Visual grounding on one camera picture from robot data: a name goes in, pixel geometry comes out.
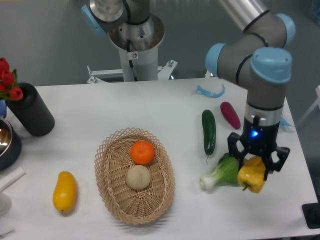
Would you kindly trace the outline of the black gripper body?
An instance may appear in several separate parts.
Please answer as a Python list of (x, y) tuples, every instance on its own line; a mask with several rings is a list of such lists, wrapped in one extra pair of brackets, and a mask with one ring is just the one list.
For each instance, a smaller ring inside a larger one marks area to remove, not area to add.
[(283, 107), (262, 109), (249, 103), (245, 106), (244, 121), (240, 142), (242, 158), (247, 154), (268, 157), (276, 150), (277, 135)]

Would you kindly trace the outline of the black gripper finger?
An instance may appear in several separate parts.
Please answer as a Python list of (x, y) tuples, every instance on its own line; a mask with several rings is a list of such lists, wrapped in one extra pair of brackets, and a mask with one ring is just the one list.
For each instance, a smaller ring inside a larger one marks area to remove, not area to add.
[(262, 162), (265, 166), (263, 180), (266, 181), (269, 173), (273, 173), (274, 171), (280, 172), (283, 165), (285, 164), (289, 154), (290, 149), (288, 147), (279, 147), (277, 146), (275, 149), (276, 156), (278, 157), (278, 161), (274, 162), (272, 159), (272, 153), (262, 153), (260, 155)]
[[(237, 142), (240, 142), (243, 146), (242, 151), (239, 151), (237, 147)], [(231, 157), (234, 157), (238, 162), (238, 171), (244, 166), (245, 156), (249, 153), (249, 135), (244, 133), (239, 135), (232, 132), (227, 137), (228, 152)]]

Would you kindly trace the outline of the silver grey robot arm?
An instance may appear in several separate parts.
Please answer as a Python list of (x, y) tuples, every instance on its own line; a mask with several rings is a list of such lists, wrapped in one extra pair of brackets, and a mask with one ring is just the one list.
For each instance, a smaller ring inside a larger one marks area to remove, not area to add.
[[(276, 143), (292, 56), (285, 50), (296, 34), (293, 20), (272, 14), (259, 0), (223, 0), (221, 5), (244, 36), (236, 43), (217, 43), (206, 54), (214, 76), (247, 91), (242, 134), (231, 133), (228, 151), (239, 165), (247, 154), (262, 158), (264, 174), (280, 171), (290, 150)], [(162, 21), (147, 0), (90, 0), (81, 9), (90, 28), (109, 35), (118, 48), (126, 82), (158, 80), (158, 46)]]

